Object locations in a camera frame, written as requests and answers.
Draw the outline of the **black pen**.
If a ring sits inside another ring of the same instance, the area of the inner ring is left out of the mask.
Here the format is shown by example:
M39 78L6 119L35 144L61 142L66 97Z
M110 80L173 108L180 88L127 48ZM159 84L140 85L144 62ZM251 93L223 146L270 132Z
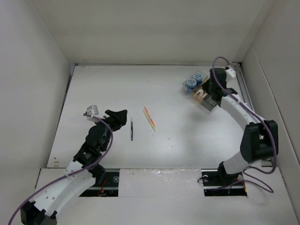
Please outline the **black pen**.
M133 117L130 118L130 132L131 132L131 141L134 139L134 122Z

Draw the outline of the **blue tape roll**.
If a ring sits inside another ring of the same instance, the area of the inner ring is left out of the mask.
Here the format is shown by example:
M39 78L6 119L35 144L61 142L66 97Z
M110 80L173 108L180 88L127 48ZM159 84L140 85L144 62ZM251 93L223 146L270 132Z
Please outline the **blue tape roll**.
M192 75L192 78L196 80L196 85L199 86L203 81L203 73L202 72L195 72Z
M187 88L187 91L191 92L197 86L197 81L194 78L188 78L186 80L185 86Z

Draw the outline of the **orange pink highlighter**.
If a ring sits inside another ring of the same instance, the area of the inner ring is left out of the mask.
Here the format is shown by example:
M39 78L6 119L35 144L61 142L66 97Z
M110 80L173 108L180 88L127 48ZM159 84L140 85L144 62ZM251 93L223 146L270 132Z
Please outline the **orange pink highlighter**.
M155 122L154 122L154 120L152 119L152 117L151 117L151 115L150 115L150 113L149 113L149 111L148 111L148 109L147 109L146 106L144 106L144 110L146 111L146 114L147 114L147 116L149 117L149 119L150 119L152 125L155 127L155 126L156 126L156 125L155 125Z

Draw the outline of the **yellow highlighter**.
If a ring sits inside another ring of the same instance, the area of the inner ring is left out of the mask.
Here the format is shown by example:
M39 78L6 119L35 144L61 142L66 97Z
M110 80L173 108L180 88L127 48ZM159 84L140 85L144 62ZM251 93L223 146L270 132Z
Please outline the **yellow highlighter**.
M155 126L153 125L153 123L151 122L151 119L149 118L149 116L148 116L148 114L146 113L145 110L143 110L143 113L144 113L144 115L145 115L145 117L146 117L148 123L150 124L151 128L153 129L153 131L156 132L156 128L155 128Z

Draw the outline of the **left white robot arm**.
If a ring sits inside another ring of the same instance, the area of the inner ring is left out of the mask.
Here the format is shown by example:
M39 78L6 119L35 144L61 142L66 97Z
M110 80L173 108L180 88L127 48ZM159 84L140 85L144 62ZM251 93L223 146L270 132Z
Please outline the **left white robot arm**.
M84 143L62 176L41 187L21 204L22 224L57 224L57 215L64 207L88 188L104 182L105 168L100 161L112 146L113 133L126 125L127 114L127 110L106 110L105 116L99 118L91 109L84 113L95 125L89 129Z

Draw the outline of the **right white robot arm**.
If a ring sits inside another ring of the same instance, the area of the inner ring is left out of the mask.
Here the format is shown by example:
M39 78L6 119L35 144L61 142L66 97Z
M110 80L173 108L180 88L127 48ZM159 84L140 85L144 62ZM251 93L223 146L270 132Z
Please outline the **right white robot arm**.
M251 168L262 159L277 163L278 125L274 120L265 120L249 108L233 88L227 87L229 68L210 69L210 78L203 89L212 100L227 111L243 129L240 150L230 159L219 164L216 179L224 186L232 184L241 172Z

